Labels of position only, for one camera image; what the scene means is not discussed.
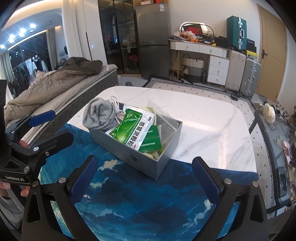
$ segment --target gray refrigerator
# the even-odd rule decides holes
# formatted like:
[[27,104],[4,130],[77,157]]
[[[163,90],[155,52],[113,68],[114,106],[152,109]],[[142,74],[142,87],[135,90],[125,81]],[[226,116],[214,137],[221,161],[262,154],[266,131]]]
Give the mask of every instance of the gray refrigerator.
[[164,3],[137,6],[136,17],[142,77],[169,78],[172,65],[169,8]]

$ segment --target silver suitcase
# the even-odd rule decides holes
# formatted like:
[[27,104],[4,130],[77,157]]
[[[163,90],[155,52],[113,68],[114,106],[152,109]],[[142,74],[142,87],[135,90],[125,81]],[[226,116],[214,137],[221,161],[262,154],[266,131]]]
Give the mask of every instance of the silver suitcase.
[[246,56],[234,50],[228,50],[229,67],[226,78],[226,89],[239,91],[242,75],[244,73],[244,66],[246,62]]
[[261,64],[256,60],[247,57],[244,66],[244,74],[242,76],[242,83],[240,86],[240,93],[244,96],[252,97],[258,85],[258,80],[261,71]]

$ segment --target blue gripper pad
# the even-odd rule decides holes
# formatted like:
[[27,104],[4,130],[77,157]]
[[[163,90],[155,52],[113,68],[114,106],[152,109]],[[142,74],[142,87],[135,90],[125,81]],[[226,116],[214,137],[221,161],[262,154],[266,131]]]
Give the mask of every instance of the blue gripper pad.
[[91,180],[98,170],[98,165],[98,159],[94,156],[72,185],[70,201],[73,205],[82,200],[83,195],[85,194],[89,184],[91,183]]
[[197,158],[192,160],[192,170],[210,203],[218,206],[221,201],[220,189]]
[[55,118],[55,112],[53,110],[50,110],[40,115],[32,117],[31,120],[29,121],[29,126],[36,127],[48,121],[51,121],[54,118]]

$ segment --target black door handle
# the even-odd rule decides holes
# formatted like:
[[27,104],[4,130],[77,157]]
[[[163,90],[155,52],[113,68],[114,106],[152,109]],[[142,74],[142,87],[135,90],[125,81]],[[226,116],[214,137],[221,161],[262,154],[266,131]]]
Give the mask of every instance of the black door handle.
[[262,50],[262,59],[264,59],[264,55],[268,56],[268,54],[265,53],[265,50]]

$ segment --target door frame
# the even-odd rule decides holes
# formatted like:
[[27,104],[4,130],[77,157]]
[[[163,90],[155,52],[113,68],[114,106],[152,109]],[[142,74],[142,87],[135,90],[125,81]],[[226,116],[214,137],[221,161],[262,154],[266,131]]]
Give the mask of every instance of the door frame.
[[[260,9],[263,9],[267,12],[269,12],[271,15],[273,15],[274,17],[276,17],[279,21],[281,21],[284,25],[285,23],[280,19],[278,18],[276,15],[274,15],[273,13],[271,13],[270,11],[268,11],[266,8],[264,8],[263,6],[259,5],[257,3],[257,7],[258,7],[258,13],[259,13],[259,21],[260,21],[260,47],[259,47],[259,54],[258,54],[258,62],[261,64],[261,60],[262,60],[262,48],[263,48],[263,26],[262,26],[262,18],[261,18],[261,11]],[[285,33],[286,33],[286,59],[285,59],[285,70],[284,70],[284,75],[283,75],[283,78],[281,80],[281,87],[282,87],[282,84],[283,84],[283,80],[284,80],[284,77],[285,77],[285,73],[286,73],[286,65],[287,65],[287,56],[288,56],[288,50],[287,50],[287,47],[288,47],[288,36],[287,36],[287,26],[285,25]],[[259,76],[259,81],[258,81],[258,84],[257,84],[257,87],[256,87],[256,93],[257,93],[257,89],[258,89],[258,86],[261,82],[261,75],[262,75],[262,68],[261,68],[261,73],[260,73],[260,76]],[[281,87],[279,88],[279,91],[276,95],[276,100],[278,99],[279,97],[279,93],[281,91]]]

